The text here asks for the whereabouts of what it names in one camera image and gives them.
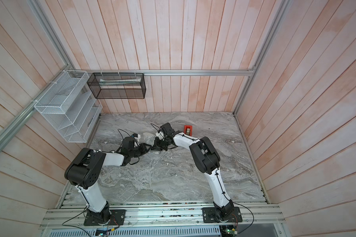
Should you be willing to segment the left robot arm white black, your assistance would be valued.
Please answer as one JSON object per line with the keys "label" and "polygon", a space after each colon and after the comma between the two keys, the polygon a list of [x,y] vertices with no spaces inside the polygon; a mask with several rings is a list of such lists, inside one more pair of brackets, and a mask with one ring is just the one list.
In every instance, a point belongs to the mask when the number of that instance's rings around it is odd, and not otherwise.
{"label": "left robot arm white black", "polygon": [[117,150],[104,152],[83,148],[65,171],[65,179],[75,186],[86,201],[87,216],[101,225],[109,222],[111,212],[98,185],[100,172],[104,166],[132,165],[133,158],[139,159],[147,154],[152,146],[139,140],[140,135],[134,133],[123,138]]}

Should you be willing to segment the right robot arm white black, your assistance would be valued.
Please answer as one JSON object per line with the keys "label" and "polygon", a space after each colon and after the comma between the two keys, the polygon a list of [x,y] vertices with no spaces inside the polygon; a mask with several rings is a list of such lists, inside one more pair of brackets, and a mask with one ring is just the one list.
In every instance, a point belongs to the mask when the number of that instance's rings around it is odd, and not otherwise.
{"label": "right robot arm white black", "polygon": [[170,123],[160,127],[152,124],[157,130],[153,150],[168,151],[170,145],[182,147],[191,152],[198,170],[203,173],[213,194],[213,207],[202,209],[204,223],[242,222],[239,207],[245,207],[232,201],[222,180],[220,171],[221,158],[208,137],[194,138],[181,131],[175,131]]}

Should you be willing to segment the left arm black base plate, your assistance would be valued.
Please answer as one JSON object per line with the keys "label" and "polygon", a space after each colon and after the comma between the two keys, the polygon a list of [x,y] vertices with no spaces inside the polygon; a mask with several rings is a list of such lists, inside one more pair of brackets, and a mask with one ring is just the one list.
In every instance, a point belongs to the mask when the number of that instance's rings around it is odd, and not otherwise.
{"label": "left arm black base plate", "polygon": [[122,226],[126,215],[125,209],[104,209],[100,213],[88,210],[84,226]]}

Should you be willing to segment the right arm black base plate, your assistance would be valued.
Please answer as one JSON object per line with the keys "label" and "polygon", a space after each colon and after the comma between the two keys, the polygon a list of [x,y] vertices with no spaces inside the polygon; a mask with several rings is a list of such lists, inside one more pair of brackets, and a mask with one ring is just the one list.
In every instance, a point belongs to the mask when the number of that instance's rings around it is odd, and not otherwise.
{"label": "right arm black base plate", "polygon": [[204,223],[239,223],[242,222],[242,216],[239,207],[234,207],[230,213],[223,214],[218,208],[202,208]]}

